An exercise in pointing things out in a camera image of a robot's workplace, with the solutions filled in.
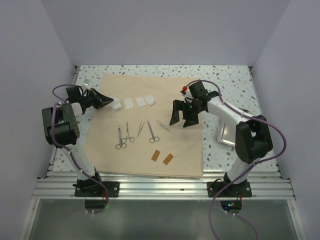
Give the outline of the white gauze pad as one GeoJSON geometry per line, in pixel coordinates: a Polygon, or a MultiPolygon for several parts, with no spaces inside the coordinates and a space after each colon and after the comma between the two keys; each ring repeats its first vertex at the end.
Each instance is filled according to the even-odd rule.
{"type": "Polygon", "coordinates": [[[147,105],[144,97],[136,97],[135,100],[139,108],[145,107],[147,105]]]}
{"type": "Polygon", "coordinates": [[[122,108],[121,101],[118,98],[115,98],[111,105],[111,110],[113,113],[119,111],[122,108]]]}
{"type": "Polygon", "coordinates": [[[123,100],[125,108],[128,109],[132,109],[134,107],[134,103],[133,100],[131,98],[125,98],[123,100]]]}
{"type": "Polygon", "coordinates": [[[155,97],[153,95],[147,95],[144,97],[144,99],[149,106],[152,106],[156,102],[155,97]]]}

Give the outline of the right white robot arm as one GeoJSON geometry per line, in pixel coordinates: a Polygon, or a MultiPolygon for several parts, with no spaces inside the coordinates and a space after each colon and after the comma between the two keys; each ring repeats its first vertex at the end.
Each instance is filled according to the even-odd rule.
{"type": "Polygon", "coordinates": [[[199,114],[206,112],[219,117],[231,125],[235,140],[237,158],[226,173],[223,192],[227,196],[235,196],[240,190],[254,166],[273,149],[273,142],[263,115],[246,115],[239,108],[222,99],[220,90],[208,91],[202,80],[188,83],[180,91],[183,100],[174,100],[169,124],[180,121],[180,113],[184,120],[183,127],[199,124],[199,114]]]}

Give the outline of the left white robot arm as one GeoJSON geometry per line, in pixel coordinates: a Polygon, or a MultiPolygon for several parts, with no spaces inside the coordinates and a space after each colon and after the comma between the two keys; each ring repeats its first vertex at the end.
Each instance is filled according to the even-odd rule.
{"type": "Polygon", "coordinates": [[[88,108],[100,110],[114,102],[114,99],[99,93],[93,87],[83,89],[75,84],[63,84],[67,98],[59,98],[53,107],[41,110],[44,136],[49,145],[61,149],[71,162],[77,174],[76,188],[87,190],[92,196],[103,193],[104,184],[96,168],[88,160],[79,143],[80,128],[76,117],[86,113],[88,108]]]}

